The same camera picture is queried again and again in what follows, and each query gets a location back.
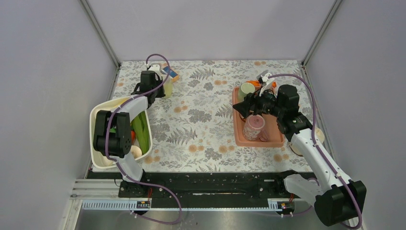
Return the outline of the pink patterned mug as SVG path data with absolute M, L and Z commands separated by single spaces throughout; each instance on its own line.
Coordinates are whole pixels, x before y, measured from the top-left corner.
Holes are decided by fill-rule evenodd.
M 248 141 L 266 142 L 269 140 L 269 135 L 266 131 L 266 121 L 260 115 L 249 115 L 246 118 L 242 131 L 243 137 Z

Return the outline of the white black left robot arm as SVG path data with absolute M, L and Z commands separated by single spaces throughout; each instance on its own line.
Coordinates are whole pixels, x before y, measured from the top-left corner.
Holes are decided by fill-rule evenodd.
M 145 112 L 156 98 L 164 97 L 162 78 L 153 70 L 144 70 L 134 92 L 118 107 L 96 114 L 93 148 L 113 161 L 123 179 L 123 190 L 137 197 L 148 192 L 144 169 L 131 154 L 131 122 Z

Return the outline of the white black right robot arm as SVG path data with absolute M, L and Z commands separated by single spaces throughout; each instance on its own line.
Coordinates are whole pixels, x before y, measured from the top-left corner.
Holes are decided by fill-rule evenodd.
M 271 115 L 276 118 L 279 131 L 296 148 L 311 167 L 318 184 L 308 181 L 298 173 L 287 172 L 275 183 L 275 193 L 281 197 L 294 194 L 311 205 L 319 220 L 332 226 L 358 218 L 354 229 L 362 225 L 362 210 L 366 186 L 352 180 L 335 163 L 316 136 L 315 125 L 299 111 L 297 88 L 282 85 L 275 94 L 272 88 L 261 87 L 237 99 L 238 88 L 232 93 L 234 117 L 249 121 L 253 116 Z

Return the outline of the yellow green faceted mug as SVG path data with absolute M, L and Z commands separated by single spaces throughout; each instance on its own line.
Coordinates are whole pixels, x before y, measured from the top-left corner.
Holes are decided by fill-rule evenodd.
M 173 82 L 171 77 L 167 77 L 166 75 L 162 75 L 162 80 L 164 82 L 163 88 L 164 88 L 164 93 L 165 96 L 164 98 L 170 98 L 173 92 Z

